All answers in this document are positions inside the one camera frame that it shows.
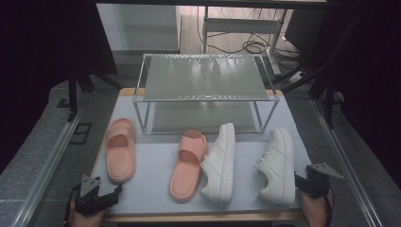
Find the clear two-tier shoe rack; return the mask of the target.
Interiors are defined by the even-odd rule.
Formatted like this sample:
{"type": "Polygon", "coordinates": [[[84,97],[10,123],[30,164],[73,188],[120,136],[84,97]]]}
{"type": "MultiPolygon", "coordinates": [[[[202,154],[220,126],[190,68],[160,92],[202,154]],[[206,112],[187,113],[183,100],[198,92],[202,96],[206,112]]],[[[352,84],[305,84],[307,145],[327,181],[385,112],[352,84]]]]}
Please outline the clear two-tier shoe rack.
{"type": "Polygon", "coordinates": [[[263,133],[279,97],[259,55],[147,54],[132,102],[145,134],[263,133]]]}

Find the white sneaker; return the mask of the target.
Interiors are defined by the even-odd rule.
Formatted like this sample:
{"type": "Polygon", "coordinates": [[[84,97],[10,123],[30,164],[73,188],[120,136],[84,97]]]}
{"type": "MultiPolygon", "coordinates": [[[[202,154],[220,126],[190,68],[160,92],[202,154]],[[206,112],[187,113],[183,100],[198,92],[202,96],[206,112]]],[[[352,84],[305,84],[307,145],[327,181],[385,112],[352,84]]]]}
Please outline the white sneaker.
{"type": "Polygon", "coordinates": [[[268,147],[256,165],[262,185],[258,198],[289,207],[295,200],[294,151],[289,132],[277,128],[270,132],[268,147]]]}
{"type": "Polygon", "coordinates": [[[200,194],[209,201],[230,203],[233,193],[235,128],[233,123],[219,127],[218,138],[201,162],[207,184],[200,194]]]}

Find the dark monitor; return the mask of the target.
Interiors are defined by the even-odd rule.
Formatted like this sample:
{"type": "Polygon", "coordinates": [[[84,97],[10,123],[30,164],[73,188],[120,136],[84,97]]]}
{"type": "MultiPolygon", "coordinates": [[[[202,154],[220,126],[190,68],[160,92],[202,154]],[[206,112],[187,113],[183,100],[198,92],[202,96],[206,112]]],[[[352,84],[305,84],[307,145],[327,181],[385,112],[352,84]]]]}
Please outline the dark monitor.
{"type": "Polygon", "coordinates": [[[304,58],[314,51],[323,16],[322,10],[308,9],[295,9],[291,14],[285,38],[304,58]]]}

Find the white power strip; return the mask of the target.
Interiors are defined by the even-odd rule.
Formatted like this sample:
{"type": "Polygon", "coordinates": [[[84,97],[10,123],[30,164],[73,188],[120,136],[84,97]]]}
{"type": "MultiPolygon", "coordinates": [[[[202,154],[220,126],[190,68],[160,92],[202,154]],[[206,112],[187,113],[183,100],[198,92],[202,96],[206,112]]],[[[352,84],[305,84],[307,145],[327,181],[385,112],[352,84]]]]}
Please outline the white power strip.
{"type": "Polygon", "coordinates": [[[287,80],[287,83],[291,84],[294,83],[296,81],[298,81],[299,79],[301,79],[305,74],[302,71],[298,71],[297,73],[295,73],[292,77],[290,77],[287,80]]]}

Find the black metal stand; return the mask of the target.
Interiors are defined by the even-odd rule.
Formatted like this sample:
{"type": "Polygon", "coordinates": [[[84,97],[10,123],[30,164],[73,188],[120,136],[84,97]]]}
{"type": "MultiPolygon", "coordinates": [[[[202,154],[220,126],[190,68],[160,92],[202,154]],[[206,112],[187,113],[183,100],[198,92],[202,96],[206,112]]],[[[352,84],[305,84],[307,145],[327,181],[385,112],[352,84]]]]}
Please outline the black metal stand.
{"type": "Polygon", "coordinates": [[[325,93],[323,116],[330,128],[333,127],[332,110],[334,105],[335,66],[339,61],[341,51],[346,46],[347,41],[360,21],[360,16],[348,13],[347,18],[345,15],[339,15],[336,20],[331,18],[331,21],[337,24],[337,31],[332,31],[326,43],[308,59],[310,62],[321,61],[321,63],[316,69],[308,71],[305,76],[290,85],[286,85],[282,89],[283,93],[288,93],[314,80],[308,95],[311,99],[318,99],[325,93]]]}
{"type": "Polygon", "coordinates": [[[107,74],[95,69],[94,67],[89,67],[86,65],[82,66],[68,64],[64,69],[64,74],[67,76],[68,98],[61,99],[58,103],[58,108],[69,109],[69,115],[67,118],[68,122],[72,122],[73,119],[78,115],[77,87],[79,87],[83,93],[92,93],[94,91],[95,85],[91,80],[91,76],[95,76],[96,78],[103,80],[117,90],[121,90],[123,88],[121,83],[112,79],[107,74]]]}

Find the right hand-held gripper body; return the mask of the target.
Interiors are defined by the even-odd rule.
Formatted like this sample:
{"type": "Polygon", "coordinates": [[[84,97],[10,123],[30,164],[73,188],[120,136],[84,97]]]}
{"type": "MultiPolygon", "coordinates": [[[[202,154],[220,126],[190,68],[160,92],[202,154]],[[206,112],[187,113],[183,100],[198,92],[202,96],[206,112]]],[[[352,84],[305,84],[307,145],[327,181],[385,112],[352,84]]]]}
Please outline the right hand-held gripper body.
{"type": "Polygon", "coordinates": [[[344,177],[327,163],[311,164],[306,167],[306,187],[307,192],[312,198],[327,195],[330,189],[330,178],[334,177],[343,180],[344,177]]]}

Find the person's right hand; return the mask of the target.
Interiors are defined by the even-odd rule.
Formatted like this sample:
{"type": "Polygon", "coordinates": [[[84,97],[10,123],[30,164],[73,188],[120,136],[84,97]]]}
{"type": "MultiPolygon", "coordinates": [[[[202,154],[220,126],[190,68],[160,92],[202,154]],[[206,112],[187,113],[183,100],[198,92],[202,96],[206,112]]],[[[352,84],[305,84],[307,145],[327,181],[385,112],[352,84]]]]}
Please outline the person's right hand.
{"type": "Polygon", "coordinates": [[[302,210],[308,227],[324,227],[327,220],[327,204],[324,198],[312,199],[305,191],[301,195],[302,210]]]}

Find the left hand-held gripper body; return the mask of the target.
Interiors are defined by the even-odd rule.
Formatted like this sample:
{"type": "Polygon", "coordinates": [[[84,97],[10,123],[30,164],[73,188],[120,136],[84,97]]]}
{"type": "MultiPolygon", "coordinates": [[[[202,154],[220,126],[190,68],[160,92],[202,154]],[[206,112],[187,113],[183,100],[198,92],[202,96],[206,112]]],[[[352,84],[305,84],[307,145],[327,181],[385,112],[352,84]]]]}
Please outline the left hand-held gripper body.
{"type": "Polygon", "coordinates": [[[100,178],[83,175],[75,198],[75,209],[83,216],[93,216],[110,206],[108,195],[98,196],[100,178]]]}

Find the pink slipper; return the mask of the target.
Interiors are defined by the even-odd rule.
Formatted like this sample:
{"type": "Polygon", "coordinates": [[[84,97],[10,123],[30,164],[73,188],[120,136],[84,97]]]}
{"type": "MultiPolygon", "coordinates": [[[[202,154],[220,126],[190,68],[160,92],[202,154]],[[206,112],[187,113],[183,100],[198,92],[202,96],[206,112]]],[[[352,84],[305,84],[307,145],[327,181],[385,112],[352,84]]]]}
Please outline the pink slipper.
{"type": "Polygon", "coordinates": [[[135,127],[128,118],[116,119],[105,136],[106,166],[110,179],[125,182],[135,172],[135,127]]]}
{"type": "Polygon", "coordinates": [[[201,178],[201,162],[207,153],[207,140],[201,132],[190,130],[183,134],[169,183],[173,199],[189,201],[193,198],[201,178]]]}

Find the grey foam mat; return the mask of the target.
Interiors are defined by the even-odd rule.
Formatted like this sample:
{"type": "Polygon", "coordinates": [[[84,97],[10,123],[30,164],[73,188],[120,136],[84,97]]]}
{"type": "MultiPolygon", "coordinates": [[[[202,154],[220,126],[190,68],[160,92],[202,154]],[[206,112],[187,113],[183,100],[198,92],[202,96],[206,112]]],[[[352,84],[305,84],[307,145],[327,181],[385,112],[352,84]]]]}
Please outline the grey foam mat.
{"type": "Polygon", "coordinates": [[[235,134],[235,166],[232,200],[220,204],[195,194],[188,202],[174,200],[169,194],[169,183],[176,165],[182,136],[178,134],[135,136],[136,171],[122,185],[118,204],[109,209],[111,217],[135,217],[166,214],[211,214],[253,211],[274,211],[281,207],[258,199],[261,183],[256,174],[256,163],[268,147],[271,130],[285,128],[294,147],[295,172],[304,177],[310,164],[305,145],[284,97],[281,97],[268,128],[263,133],[235,134]]]}

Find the dark curtain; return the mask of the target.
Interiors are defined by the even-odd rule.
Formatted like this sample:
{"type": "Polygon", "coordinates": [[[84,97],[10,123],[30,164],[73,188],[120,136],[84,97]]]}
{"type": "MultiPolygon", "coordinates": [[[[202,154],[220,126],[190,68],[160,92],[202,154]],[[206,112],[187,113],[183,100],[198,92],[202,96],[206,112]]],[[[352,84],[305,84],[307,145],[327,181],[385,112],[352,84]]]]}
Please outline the dark curtain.
{"type": "Polygon", "coordinates": [[[96,0],[0,0],[0,173],[80,72],[117,73],[96,0]]]}
{"type": "Polygon", "coordinates": [[[401,0],[372,0],[335,64],[347,120],[401,188],[401,0]]]}

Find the black square floor bracket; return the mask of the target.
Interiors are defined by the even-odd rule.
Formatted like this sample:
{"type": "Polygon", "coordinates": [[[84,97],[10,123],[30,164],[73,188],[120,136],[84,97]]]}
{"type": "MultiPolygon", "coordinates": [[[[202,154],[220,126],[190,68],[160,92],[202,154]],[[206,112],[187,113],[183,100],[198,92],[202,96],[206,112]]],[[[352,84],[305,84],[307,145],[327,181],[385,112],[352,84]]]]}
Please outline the black square floor bracket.
{"type": "Polygon", "coordinates": [[[92,128],[91,123],[79,123],[77,124],[69,143],[71,145],[85,145],[87,138],[89,137],[90,130],[92,128]]]}

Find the person's left hand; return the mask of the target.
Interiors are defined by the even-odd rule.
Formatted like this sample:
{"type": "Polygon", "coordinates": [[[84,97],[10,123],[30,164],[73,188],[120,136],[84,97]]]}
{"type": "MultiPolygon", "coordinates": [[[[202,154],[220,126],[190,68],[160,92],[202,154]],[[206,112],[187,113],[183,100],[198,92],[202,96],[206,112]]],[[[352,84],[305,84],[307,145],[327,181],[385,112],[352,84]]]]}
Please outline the person's left hand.
{"type": "Polygon", "coordinates": [[[71,206],[68,227],[100,227],[105,212],[101,211],[93,216],[85,217],[78,213],[74,206],[71,206]]]}

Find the white cabinet panel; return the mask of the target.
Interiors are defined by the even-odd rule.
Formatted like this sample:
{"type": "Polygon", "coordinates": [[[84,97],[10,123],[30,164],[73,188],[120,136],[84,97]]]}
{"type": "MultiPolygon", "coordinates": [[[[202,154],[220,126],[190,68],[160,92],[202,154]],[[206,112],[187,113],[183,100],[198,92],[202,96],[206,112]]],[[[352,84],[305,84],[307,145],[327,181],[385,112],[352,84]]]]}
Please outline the white cabinet panel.
{"type": "Polygon", "coordinates": [[[112,51],[180,50],[181,15],[176,6],[97,4],[112,51]]]}

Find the aluminium rail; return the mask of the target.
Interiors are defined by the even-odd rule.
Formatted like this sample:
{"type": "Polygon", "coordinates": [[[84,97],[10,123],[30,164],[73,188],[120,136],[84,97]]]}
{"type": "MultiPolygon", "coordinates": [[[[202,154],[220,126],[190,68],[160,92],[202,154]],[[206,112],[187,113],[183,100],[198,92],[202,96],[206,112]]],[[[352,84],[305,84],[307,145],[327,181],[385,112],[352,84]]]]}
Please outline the aluminium rail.
{"type": "Polygon", "coordinates": [[[59,137],[50,150],[43,167],[30,187],[10,227],[27,227],[29,224],[82,115],[83,111],[77,111],[63,126],[59,137]]]}
{"type": "Polygon", "coordinates": [[[345,179],[356,197],[357,203],[370,227],[383,227],[374,205],[366,190],[363,188],[357,173],[354,171],[335,131],[331,129],[323,116],[323,107],[318,100],[311,100],[310,104],[317,115],[330,146],[336,155],[345,179]]]}

